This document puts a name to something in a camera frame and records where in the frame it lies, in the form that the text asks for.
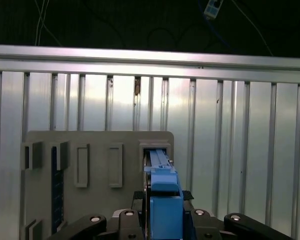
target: aluminum rail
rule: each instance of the aluminum rail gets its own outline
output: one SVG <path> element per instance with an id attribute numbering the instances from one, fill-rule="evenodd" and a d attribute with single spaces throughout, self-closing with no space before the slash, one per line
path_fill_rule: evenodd
<path id="1" fill-rule="evenodd" d="M 300 71 L 252 70 L 237 68 L 194 68 L 184 66 L 71 62 L 2 60 L 0 71 L 26 73 L 98 74 L 166 78 L 191 78 L 206 80 L 229 80 L 265 83 L 300 84 Z"/>
<path id="2" fill-rule="evenodd" d="M 15 45 L 0 45 L 0 59 L 300 71 L 300 58 Z"/>

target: blue 3d-printed part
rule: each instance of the blue 3d-printed part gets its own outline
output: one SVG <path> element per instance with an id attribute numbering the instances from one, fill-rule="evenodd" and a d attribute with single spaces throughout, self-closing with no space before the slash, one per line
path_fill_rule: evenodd
<path id="1" fill-rule="evenodd" d="M 150 238 L 183 238 L 184 196 L 176 169 L 162 149 L 150 150 L 151 166 L 144 171 L 151 175 Z"/>

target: blue cable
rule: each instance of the blue cable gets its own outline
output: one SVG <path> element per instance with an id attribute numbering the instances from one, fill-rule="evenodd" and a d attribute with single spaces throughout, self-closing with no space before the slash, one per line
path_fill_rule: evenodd
<path id="1" fill-rule="evenodd" d="M 202 6 L 200 4 L 200 0 L 198 0 L 198 6 L 199 6 L 199 9 L 200 9 L 200 12 L 203 16 L 203 19 L 204 21 L 206 22 L 206 24 L 209 26 L 211 32 L 213 32 L 214 35 L 216 35 L 216 37 L 225 45 L 227 46 L 232 52 L 236 53 L 237 51 L 235 49 L 233 49 L 229 43 L 227 43 L 223 38 L 222 36 L 215 30 L 214 26 L 209 22 L 209 20 L 207 19 L 206 15 L 205 15 L 205 12 L 203 11 L 202 9 Z"/>

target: dark background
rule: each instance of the dark background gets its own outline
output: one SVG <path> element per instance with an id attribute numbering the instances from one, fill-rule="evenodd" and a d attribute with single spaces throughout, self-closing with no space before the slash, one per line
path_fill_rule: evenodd
<path id="1" fill-rule="evenodd" d="M 43 0 L 37 0 L 41 8 Z M 203 10 L 208 0 L 201 0 Z M 300 57 L 300 0 L 237 0 L 275 56 Z M 0 44 L 34 45 L 35 0 L 0 0 Z M 257 31 L 230 0 L 210 30 L 197 0 L 50 0 L 45 25 L 63 47 L 269 56 Z M 43 28 L 41 46 L 58 46 Z"/>

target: white cable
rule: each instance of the white cable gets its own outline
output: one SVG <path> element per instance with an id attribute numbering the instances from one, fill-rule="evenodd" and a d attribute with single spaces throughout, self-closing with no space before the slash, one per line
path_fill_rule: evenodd
<path id="1" fill-rule="evenodd" d="M 56 41 L 56 43 L 57 43 L 60 47 L 62 47 L 62 45 L 61 45 L 61 43 L 59 42 L 59 40 L 55 37 L 55 35 L 53 35 L 53 33 L 52 33 L 52 32 L 47 28 L 47 26 L 45 25 L 44 20 L 43 20 L 42 15 L 41 15 L 41 12 L 40 12 L 40 8 L 39 8 L 39 5 L 38 5 L 37 0 L 34 0 L 34 2 L 35 2 L 35 5 L 36 5 L 37 10 L 38 10 L 38 12 L 39 12 L 39 17 L 40 17 L 40 20 L 41 20 L 41 22 L 42 22 L 42 25 L 43 25 L 44 29 L 47 31 L 48 34 L 51 35 L 51 37 Z"/>
<path id="2" fill-rule="evenodd" d="M 45 22 L 45 20 L 46 20 L 46 14 L 47 14 L 47 9 L 48 9 L 49 2 L 50 2 L 50 0 L 48 0 L 48 2 L 46 3 L 46 6 L 45 6 L 45 10 L 44 10 L 44 14 L 43 14 L 43 22 Z M 43 27 L 44 27 L 43 25 L 41 25 L 41 27 L 40 27 L 39 38 L 38 38 L 38 46 L 40 46 L 41 32 L 42 32 Z"/>
<path id="3" fill-rule="evenodd" d="M 41 15 L 42 15 L 42 12 L 44 11 L 45 1 L 46 1 L 46 0 L 43 0 L 43 3 L 42 3 L 42 7 L 41 7 L 41 11 L 40 11 L 40 14 L 41 14 Z M 35 45 L 35 46 L 37 46 L 37 42 L 38 42 L 39 25 L 40 25 L 40 17 L 39 17 L 38 23 L 37 23 L 37 25 L 36 25 L 35 42 L 34 42 L 34 45 Z"/>
<path id="4" fill-rule="evenodd" d="M 274 54 L 272 53 L 270 47 L 268 46 L 264 36 L 262 35 L 262 33 L 260 32 L 260 30 L 257 28 L 257 26 L 250 20 L 250 18 L 245 14 L 244 11 L 241 10 L 241 8 L 237 5 L 235 0 L 231 0 L 231 2 L 233 2 L 233 4 L 236 6 L 236 8 L 243 14 L 243 16 L 245 16 L 245 18 L 252 24 L 252 26 L 255 28 L 255 30 L 258 32 L 258 34 L 260 35 L 262 41 L 264 42 L 264 45 L 266 46 L 266 48 L 268 49 L 269 53 L 271 54 L 271 56 L 274 56 Z"/>

